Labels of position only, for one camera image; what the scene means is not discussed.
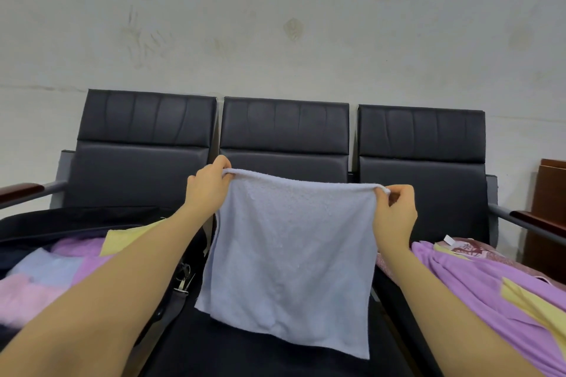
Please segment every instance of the light blue towel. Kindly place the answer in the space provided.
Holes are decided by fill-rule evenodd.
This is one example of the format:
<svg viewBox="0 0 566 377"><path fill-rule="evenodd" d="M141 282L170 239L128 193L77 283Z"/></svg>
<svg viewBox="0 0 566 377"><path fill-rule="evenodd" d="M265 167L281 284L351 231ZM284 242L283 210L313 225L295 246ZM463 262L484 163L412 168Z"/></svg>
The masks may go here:
<svg viewBox="0 0 566 377"><path fill-rule="evenodd" d="M242 330L369 359L373 189L383 187L225 172L235 177L196 308Z"/></svg>
<svg viewBox="0 0 566 377"><path fill-rule="evenodd" d="M83 260L84 258L62 257L45 249L36 249L19 261L7 275L22 273L39 285L70 288Z"/></svg>

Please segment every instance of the wooden armrest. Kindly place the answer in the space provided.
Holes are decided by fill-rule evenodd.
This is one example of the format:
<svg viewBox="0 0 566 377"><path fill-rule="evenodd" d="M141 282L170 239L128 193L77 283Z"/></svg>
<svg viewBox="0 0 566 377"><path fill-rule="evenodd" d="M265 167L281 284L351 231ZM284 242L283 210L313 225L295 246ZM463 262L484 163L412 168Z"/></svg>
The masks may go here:
<svg viewBox="0 0 566 377"><path fill-rule="evenodd" d="M45 190L43 185L38 183L16 183L15 185L0 188L0 203L7 203L12 200L41 193Z"/></svg>
<svg viewBox="0 0 566 377"><path fill-rule="evenodd" d="M566 226L551 222L548 219L544 219L539 216L534 216L531 212L513 210L510 213L510 216L528 222L529 224L538 226L542 229L545 229L546 231L556 234L557 236L566 238Z"/></svg>

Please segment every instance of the person's right arm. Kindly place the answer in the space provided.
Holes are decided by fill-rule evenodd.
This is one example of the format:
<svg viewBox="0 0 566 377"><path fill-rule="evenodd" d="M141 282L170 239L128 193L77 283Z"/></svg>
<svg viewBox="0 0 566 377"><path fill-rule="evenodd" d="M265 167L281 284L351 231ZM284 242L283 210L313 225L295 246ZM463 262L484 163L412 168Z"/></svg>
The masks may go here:
<svg viewBox="0 0 566 377"><path fill-rule="evenodd" d="M413 187L388 188L399 199L389 206L386 194L376 190L375 241L444 376L542 376L413 255Z"/></svg>

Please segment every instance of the wooden cabinet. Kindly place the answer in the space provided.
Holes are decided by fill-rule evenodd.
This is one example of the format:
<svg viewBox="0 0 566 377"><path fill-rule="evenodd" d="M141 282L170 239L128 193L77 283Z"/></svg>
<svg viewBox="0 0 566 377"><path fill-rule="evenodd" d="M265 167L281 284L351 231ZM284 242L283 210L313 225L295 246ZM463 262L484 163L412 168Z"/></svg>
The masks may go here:
<svg viewBox="0 0 566 377"><path fill-rule="evenodd" d="M566 161L541 161L530 213L566 225ZM522 263L566 283L566 246L529 231Z"/></svg>

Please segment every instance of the handprint on wall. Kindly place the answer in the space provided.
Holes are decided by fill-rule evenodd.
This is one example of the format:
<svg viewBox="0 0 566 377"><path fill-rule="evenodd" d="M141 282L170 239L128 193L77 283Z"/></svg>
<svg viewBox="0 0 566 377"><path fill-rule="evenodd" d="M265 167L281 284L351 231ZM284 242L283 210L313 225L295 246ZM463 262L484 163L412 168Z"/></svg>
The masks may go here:
<svg viewBox="0 0 566 377"><path fill-rule="evenodd" d="M135 69L151 68L155 57L167 59L174 47L173 34L162 34L159 30L147 31L138 24L138 12L130 7L128 25L122 29L127 39L126 46Z"/></svg>

